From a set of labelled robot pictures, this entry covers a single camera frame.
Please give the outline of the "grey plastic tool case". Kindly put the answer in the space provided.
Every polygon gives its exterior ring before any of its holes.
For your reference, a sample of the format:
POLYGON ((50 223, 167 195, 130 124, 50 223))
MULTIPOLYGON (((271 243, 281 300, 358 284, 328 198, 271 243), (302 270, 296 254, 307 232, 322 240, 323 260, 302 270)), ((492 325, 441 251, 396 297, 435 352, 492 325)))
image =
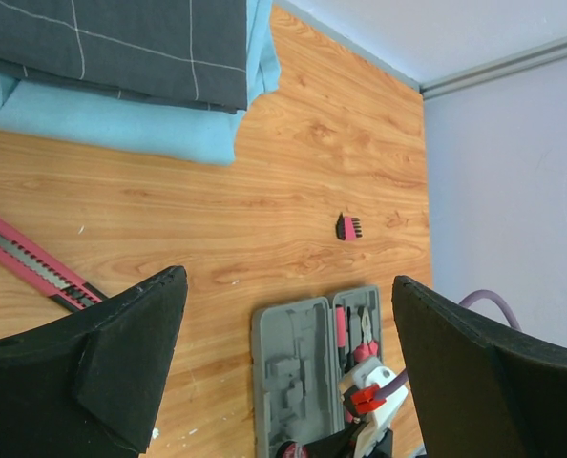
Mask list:
POLYGON ((276 457, 287 441, 305 446, 355 423, 342 404, 343 373, 335 331, 335 307, 370 311, 382 362, 379 289, 367 285, 273 306, 254 313, 251 325, 256 454, 276 457))

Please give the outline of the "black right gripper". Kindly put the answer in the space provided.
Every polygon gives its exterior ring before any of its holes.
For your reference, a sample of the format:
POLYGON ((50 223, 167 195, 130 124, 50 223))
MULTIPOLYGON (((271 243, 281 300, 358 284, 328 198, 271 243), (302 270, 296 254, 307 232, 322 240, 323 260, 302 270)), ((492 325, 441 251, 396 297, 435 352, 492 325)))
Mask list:
POLYGON ((389 427, 376 429, 352 423, 345 429, 306 446, 309 457, 347 458, 355 452, 359 436, 360 457, 391 457, 393 432, 389 427))

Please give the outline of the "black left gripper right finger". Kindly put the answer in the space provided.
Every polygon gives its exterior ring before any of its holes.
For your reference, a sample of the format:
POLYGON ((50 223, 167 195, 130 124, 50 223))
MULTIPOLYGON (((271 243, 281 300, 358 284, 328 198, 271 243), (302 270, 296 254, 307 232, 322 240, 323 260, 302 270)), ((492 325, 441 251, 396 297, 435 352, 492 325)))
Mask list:
POLYGON ((392 312, 429 457, 567 457, 567 348, 407 276, 392 312))

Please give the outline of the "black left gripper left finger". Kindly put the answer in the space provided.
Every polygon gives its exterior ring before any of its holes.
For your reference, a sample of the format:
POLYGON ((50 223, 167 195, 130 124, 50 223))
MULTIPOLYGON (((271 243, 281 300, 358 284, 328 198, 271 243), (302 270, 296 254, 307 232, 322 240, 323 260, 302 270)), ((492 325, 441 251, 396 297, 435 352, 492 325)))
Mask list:
POLYGON ((186 270, 0 340, 0 457, 137 457, 150 446, 186 270))

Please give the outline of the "pink hex key set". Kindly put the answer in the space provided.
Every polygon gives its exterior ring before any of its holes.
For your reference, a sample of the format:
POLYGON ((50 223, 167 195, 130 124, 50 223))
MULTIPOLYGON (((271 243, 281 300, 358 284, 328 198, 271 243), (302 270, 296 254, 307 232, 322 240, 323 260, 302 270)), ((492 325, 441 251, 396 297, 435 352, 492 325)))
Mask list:
POLYGON ((341 241, 360 239, 363 236, 360 219, 341 213, 335 224, 335 234, 337 239, 341 241))

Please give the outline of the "pink black pliers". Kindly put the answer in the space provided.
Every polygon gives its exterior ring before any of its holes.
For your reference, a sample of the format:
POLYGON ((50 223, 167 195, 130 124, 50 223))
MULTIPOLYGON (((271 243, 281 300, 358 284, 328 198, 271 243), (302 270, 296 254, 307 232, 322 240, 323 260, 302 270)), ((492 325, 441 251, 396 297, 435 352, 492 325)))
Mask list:
POLYGON ((350 327, 353 362, 359 364, 368 357, 377 357, 380 349, 373 336, 372 319, 367 307, 360 307, 351 317, 350 327))

